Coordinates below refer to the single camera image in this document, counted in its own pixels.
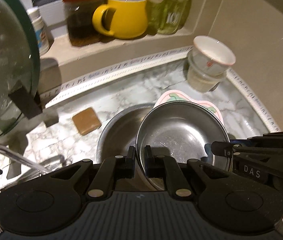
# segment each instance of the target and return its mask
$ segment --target metal bowl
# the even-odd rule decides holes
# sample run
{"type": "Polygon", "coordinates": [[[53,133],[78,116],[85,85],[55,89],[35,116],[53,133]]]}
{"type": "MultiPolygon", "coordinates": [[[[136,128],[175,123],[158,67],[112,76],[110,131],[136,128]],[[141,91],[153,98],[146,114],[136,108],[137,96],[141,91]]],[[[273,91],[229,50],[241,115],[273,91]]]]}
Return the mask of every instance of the metal bowl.
{"type": "MultiPolygon", "coordinates": [[[[151,110],[137,133],[136,149],[145,172],[144,148],[152,147],[153,155],[169,155],[179,163],[195,158],[223,170],[229,170],[230,159],[214,156],[210,145],[214,141],[229,142],[221,122],[206,108],[187,101],[172,101],[151,110]]],[[[160,179],[150,179],[164,190],[160,179]]]]}
{"type": "MultiPolygon", "coordinates": [[[[144,117],[154,104],[141,104],[129,107],[115,115],[103,130],[97,146],[97,162],[104,159],[127,155],[129,146],[135,145],[136,135],[144,117]]],[[[135,178],[121,179],[116,184],[117,190],[149,191],[155,188],[147,181],[136,162],[135,178]]]]}

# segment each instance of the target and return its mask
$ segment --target white ceramic cup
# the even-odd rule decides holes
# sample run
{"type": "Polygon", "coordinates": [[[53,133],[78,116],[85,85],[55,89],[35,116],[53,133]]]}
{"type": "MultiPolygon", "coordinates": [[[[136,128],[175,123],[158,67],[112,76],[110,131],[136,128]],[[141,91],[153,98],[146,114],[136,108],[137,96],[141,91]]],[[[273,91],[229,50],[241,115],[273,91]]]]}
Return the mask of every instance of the white ceramic cup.
{"type": "Polygon", "coordinates": [[[197,36],[192,50],[194,64],[209,76],[224,73],[236,62],[235,54],[222,42],[208,37],[197,36]]]}

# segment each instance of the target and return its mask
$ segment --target yellow mug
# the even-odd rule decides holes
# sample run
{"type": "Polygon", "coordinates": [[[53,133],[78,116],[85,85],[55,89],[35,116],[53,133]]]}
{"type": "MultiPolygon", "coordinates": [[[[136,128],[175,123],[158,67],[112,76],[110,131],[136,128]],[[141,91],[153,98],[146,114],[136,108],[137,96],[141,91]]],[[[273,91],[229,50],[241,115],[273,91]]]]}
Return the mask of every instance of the yellow mug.
{"type": "Polygon", "coordinates": [[[132,39],[142,35],[148,26],[146,15],[147,0],[107,0],[93,14],[92,22],[96,31],[118,39],[132,39]]]}

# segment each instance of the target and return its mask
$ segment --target window sill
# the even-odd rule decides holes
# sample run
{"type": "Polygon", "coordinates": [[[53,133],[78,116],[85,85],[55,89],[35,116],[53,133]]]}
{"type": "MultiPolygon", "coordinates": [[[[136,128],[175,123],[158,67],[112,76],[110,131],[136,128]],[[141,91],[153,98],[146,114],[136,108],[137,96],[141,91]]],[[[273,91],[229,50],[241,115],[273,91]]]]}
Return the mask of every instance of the window sill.
{"type": "Polygon", "coordinates": [[[89,57],[91,55],[95,55],[110,49],[118,48],[120,46],[129,46],[137,43],[143,43],[145,41],[155,41],[162,39],[170,39],[172,37],[180,37],[180,36],[188,36],[191,35],[186,29],[180,29],[173,35],[162,35],[156,34],[154,36],[146,35],[145,37],[135,39],[135,40],[118,40],[114,39],[112,41],[102,43],[98,42],[95,44],[91,44],[83,47],[75,47],[72,46],[68,35],[63,35],[56,38],[51,45],[50,49],[46,54],[40,57],[41,66],[40,70],[46,70],[47,68],[56,66],[56,64],[61,67],[72,63],[74,61],[89,57]]]}
{"type": "Polygon", "coordinates": [[[186,28],[173,35],[146,35],[136,40],[114,39],[84,47],[71,45],[68,36],[56,38],[41,59],[39,94],[88,73],[139,57],[192,45],[195,33],[186,28]]]}

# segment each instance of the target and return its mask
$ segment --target marble countertop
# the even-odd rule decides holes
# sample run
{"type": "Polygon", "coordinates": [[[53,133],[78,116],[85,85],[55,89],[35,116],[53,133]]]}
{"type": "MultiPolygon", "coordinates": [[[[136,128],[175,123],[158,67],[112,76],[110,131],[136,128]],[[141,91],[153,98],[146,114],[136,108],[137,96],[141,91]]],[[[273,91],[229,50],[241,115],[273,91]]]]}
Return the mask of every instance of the marble countertop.
{"type": "MultiPolygon", "coordinates": [[[[107,123],[120,111],[137,104],[155,103],[167,90],[181,90],[195,100],[207,100],[220,110],[224,126],[233,138],[259,136],[269,132],[260,117],[242,94],[228,80],[222,82],[215,91],[199,93],[186,81],[184,60],[170,62],[116,80],[93,90],[82,93],[56,108],[58,123],[49,127],[41,122],[26,134],[24,156],[37,163],[63,155],[68,163],[85,158],[96,163],[98,139],[107,123]],[[72,116],[92,107],[102,126],[82,136],[78,133],[72,116]]],[[[0,155],[0,189],[15,180],[7,180],[9,160],[0,155]]],[[[28,170],[22,165],[22,173],[28,170]]]]}

